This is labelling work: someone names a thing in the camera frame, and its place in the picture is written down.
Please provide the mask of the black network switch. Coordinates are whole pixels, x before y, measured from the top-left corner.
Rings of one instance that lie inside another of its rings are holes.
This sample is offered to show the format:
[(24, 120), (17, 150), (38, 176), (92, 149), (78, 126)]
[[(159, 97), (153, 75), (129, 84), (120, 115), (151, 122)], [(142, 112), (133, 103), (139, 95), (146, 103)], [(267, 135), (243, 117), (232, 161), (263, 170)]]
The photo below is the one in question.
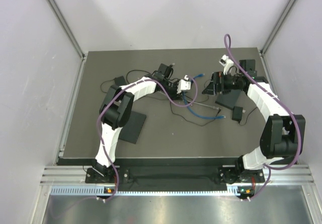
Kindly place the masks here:
[(119, 139), (136, 144), (146, 120), (146, 115), (131, 111), (130, 118), (126, 125), (122, 128)]
[(215, 103), (229, 110), (233, 110), (240, 94), (241, 90), (231, 90), (227, 94), (219, 94)]

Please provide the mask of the black power adapter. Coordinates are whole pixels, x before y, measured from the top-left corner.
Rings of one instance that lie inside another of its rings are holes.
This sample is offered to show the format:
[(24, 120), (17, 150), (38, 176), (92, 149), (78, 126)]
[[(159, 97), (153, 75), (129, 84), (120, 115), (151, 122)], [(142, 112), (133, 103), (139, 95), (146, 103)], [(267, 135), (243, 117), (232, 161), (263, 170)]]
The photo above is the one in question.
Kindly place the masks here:
[(243, 110), (243, 107), (234, 106), (232, 110), (232, 120), (240, 123), (243, 118)]
[(117, 86), (124, 86), (127, 85), (126, 79), (124, 76), (114, 78), (114, 83)]

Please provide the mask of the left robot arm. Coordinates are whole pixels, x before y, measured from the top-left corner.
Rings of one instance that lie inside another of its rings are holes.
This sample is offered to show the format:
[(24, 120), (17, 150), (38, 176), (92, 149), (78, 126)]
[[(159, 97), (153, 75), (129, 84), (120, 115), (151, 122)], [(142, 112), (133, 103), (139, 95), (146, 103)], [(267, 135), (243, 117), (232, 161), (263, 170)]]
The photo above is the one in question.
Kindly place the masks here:
[(119, 181), (115, 162), (115, 151), (121, 130), (130, 120), (133, 103), (155, 92), (163, 92), (173, 101), (182, 92), (191, 89), (191, 79), (171, 80), (172, 65), (161, 64), (159, 70), (144, 75), (139, 80), (123, 86), (112, 85), (107, 91), (99, 109), (97, 130), (100, 146), (93, 168), (103, 182)]

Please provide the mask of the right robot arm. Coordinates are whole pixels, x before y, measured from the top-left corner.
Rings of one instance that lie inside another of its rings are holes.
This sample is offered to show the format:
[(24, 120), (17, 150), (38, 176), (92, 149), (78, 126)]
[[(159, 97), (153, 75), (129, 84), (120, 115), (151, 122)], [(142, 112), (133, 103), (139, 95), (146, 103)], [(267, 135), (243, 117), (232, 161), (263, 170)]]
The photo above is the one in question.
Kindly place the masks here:
[(256, 71), (246, 71), (240, 67), (239, 72), (231, 74), (230, 70), (235, 65), (227, 55), (219, 63), (223, 70), (212, 74), (210, 83), (202, 93), (223, 95), (234, 90), (243, 91), (265, 120), (259, 146), (236, 160), (233, 171), (235, 179), (250, 181), (262, 174), (263, 166), (285, 158), (292, 158), (296, 162), (302, 152), (305, 118), (288, 110), (273, 93), (268, 81), (257, 76)]

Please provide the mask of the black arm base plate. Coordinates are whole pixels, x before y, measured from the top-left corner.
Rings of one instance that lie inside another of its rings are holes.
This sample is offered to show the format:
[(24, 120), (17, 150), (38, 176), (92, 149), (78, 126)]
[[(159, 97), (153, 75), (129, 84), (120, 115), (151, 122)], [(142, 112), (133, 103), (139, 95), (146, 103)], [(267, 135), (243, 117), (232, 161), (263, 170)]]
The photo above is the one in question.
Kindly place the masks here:
[(206, 179), (215, 184), (264, 183), (262, 169), (245, 170), (238, 158), (117, 158), (119, 183), (148, 180)]

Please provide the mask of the right aluminium frame post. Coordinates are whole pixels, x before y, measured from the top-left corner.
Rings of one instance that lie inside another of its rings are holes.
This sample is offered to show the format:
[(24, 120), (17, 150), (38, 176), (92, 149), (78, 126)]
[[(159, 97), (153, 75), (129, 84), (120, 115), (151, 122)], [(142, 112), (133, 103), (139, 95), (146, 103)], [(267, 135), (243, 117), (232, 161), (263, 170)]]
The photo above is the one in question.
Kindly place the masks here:
[(283, 10), (278, 17), (274, 27), (272, 28), (267, 40), (265, 41), (263, 47), (259, 50), (260, 56), (264, 57), (265, 53), (269, 50), (271, 44), (277, 37), (279, 31), (281, 30), (283, 24), (287, 20), (289, 14), (291, 13), (292, 9), (295, 7), (298, 0), (287, 0), (286, 5), (283, 7)]

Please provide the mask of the aluminium frame post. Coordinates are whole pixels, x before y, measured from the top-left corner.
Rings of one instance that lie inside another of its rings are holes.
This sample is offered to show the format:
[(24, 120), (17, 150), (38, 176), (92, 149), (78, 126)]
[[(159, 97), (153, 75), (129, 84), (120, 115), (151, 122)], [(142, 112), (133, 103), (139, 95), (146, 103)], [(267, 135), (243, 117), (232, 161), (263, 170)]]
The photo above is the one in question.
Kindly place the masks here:
[(77, 42), (70, 26), (68, 25), (67, 20), (65, 19), (62, 11), (60, 10), (56, 0), (46, 0), (46, 1), (49, 4), (50, 8), (52, 9), (56, 19), (58, 20), (64, 33), (66, 34), (67, 38), (69, 39), (70, 43), (72, 44), (74, 50), (76, 51), (76, 53), (78, 54), (78, 56), (81, 59), (84, 59), (86, 55), (85, 55), (84, 51), (81, 49), (79, 43)]
[(278, 17), (274, 27), (272, 28), (267, 40), (265, 41), (263, 47), (259, 50), (260, 56), (264, 57), (265, 53), (269, 50), (271, 44), (277, 37), (279, 31), (281, 30), (283, 24), (287, 20), (289, 14), (291, 13), (292, 9), (295, 7), (298, 0), (287, 0), (286, 5), (283, 7), (283, 10)]

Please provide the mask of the left aluminium frame post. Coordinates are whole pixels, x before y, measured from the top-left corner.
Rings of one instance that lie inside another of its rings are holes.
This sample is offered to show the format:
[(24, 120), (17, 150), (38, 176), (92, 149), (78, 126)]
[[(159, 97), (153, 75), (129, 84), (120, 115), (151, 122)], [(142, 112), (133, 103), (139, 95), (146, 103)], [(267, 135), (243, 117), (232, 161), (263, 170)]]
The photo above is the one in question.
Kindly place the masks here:
[(46, 1), (49, 4), (50, 8), (52, 9), (56, 19), (58, 20), (64, 33), (66, 34), (67, 38), (69, 39), (70, 43), (72, 44), (74, 50), (76, 51), (76, 53), (78, 54), (78, 56), (81, 59), (84, 59), (86, 55), (85, 55), (84, 51), (81, 49), (79, 43), (77, 42), (70, 26), (68, 25), (67, 20), (65, 19), (62, 11), (60, 10), (56, 0), (46, 0)]

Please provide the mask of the aluminium front frame rail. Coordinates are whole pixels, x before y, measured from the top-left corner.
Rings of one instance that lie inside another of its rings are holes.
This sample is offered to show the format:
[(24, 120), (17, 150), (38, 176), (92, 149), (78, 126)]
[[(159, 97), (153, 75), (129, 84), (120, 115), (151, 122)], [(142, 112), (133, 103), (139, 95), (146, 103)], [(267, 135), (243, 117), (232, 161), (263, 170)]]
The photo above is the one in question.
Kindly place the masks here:
[[(314, 180), (310, 169), (306, 165), (295, 165), (287, 170), (269, 171), (263, 169), (265, 182), (268, 185), (274, 186), (292, 186), (292, 185), (313, 185)], [(108, 186), (115, 187), (116, 181), (112, 178), (107, 181), (103, 176), (96, 171), (88, 171), (82, 167), (74, 166), (54, 166), (46, 167), (40, 181), (41, 185), (48, 186)], [(130, 181), (122, 184), (128, 188), (131, 184), (146, 185), (149, 191), (175, 191), (175, 190), (197, 190), (197, 189), (222, 189), (223, 184), (215, 184), (206, 179), (169, 179), (169, 180), (148, 180), (146, 178)]]

